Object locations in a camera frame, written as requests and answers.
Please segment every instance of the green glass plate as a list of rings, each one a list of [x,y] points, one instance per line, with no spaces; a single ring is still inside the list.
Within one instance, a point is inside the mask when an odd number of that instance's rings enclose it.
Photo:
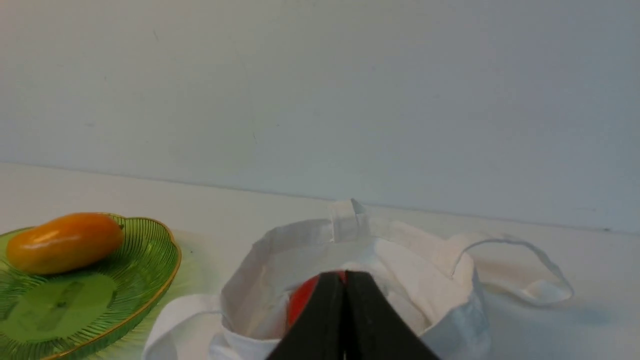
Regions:
[[[182,254],[171,231],[149,218],[112,216],[122,246],[87,268],[30,276],[6,260],[0,235],[0,352],[3,359],[79,359],[133,329],[171,285]]]

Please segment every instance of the red ball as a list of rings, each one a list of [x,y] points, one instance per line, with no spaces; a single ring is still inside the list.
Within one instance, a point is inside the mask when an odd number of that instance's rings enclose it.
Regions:
[[[340,275],[342,282],[347,281],[347,275],[344,271],[336,271],[335,273]],[[314,292],[314,288],[316,288],[318,278],[320,278],[320,275],[316,275],[305,281],[296,291],[294,291],[293,294],[291,294],[291,298],[289,298],[289,307],[287,309],[287,328],[291,328],[300,314],[302,314],[307,302],[309,302],[311,294]]]

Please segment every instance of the white wall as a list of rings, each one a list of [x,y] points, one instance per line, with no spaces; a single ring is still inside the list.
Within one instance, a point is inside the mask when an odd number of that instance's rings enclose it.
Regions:
[[[0,161],[640,232],[639,24],[637,0],[3,1]]]

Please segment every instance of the white tote bag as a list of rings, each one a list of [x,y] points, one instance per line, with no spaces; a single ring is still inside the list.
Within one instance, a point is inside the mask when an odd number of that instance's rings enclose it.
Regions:
[[[171,331],[194,316],[221,315],[211,359],[263,360],[285,332],[289,294],[330,270],[371,273],[391,306],[442,360],[486,359],[489,324],[482,285],[466,251],[482,243],[521,245],[556,278],[520,288],[486,281],[524,302],[544,306],[573,296],[573,288],[539,248],[504,234],[461,234],[442,240],[402,222],[369,217],[354,200],[330,206],[330,220],[277,227],[258,240],[219,295],[188,295],[161,311],[143,359],[177,356]]]

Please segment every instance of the gold plate rim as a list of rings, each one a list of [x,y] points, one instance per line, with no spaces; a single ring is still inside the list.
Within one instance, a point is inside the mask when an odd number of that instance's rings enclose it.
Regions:
[[[114,214],[114,213],[101,213],[101,214],[105,214],[105,215],[110,215],[112,217],[118,217],[118,218],[122,218],[124,220],[150,220],[153,221],[155,223],[158,223],[160,226],[164,227],[164,229],[167,231],[167,233],[169,233],[169,239],[171,239],[171,244],[176,248],[176,250],[178,250],[178,261],[176,262],[173,271],[171,272],[171,275],[169,276],[169,278],[167,278],[167,280],[164,282],[164,284],[158,289],[158,291],[156,291],[156,293],[154,294],[154,296],[149,299],[149,301],[147,301],[144,305],[142,305],[140,308],[138,308],[138,310],[136,310],[133,314],[131,314],[129,317],[127,317],[125,320],[122,320],[122,322],[114,325],[112,328],[110,328],[109,330],[103,332],[102,334],[96,336],[95,338],[86,341],[74,348],[71,348],[67,351],[64,352],[59,352],[57,354],[53,354],[47,357],[43,357],[41,358],[41,360],[53,360],[53,359],[59,359],[61,357],[64,356],[68,356],[73,352],[76,352],[80,349],[82,349],[85,346],[91,345],[92,343],[95,343],[96,341],[104,338],[105,336],[111,334],[112,332],[118,330],[119,328],[123,327],[126,323],[130,322],[133,318],[135,318],[136,316],[138,316],[140,313],[142,313],[144,310],[148,309],[166,290],[167,288],[169,288],[169,286],[171,285],[171,283],[173,282],[175,275],[178,273],[178,269],[180,268],[180,264],[182,263],[182,249],[180,249],[180,246],[178,245],[178,243],[175,241],[175,237],[173,236],[173,233],[171,232],[171,229],[169,229],[169,227],[167,225],[165,225],[163,222],[158,221],[156,219],[153,218],[148,218],[148,217],[123,217],[122,215],[118,215],[118,214]],[[7,233],[4,234],[0,234],[0,236],[6,236],[9,235],[11,233],[16,233],[18,231],[23,231],[26,229],[31,229],[33,228],[33,226],[27,226],[27,227],[23,227],[21,229],[16,229],[16,230],[12,230],[12,231],[8,231]]]

